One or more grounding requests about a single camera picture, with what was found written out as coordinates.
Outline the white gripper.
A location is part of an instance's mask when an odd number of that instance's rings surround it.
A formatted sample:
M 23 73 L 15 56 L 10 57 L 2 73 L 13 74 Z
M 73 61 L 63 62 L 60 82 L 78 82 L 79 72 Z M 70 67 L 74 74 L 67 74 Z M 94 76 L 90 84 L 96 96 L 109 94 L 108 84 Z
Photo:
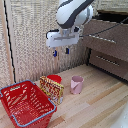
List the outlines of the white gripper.
M 77 44 L 79 40 L 79 27 L 75 27 L 73 29 L 66 29 L 66 30 L 61 30 L 61 29 L 55 29 L 55 30 L 50 30 L 46 34 L 46 45 L 49 48 L 52 47 L 59 47 L 59 46 L 65 46 L 65 45 L 72 45 L 72 44 Z M 66 47 L 66 54 L 70 53 L 70 49 Z M 53 56 L 57 56 L 57 50 L 54 49 L 53 51 Z

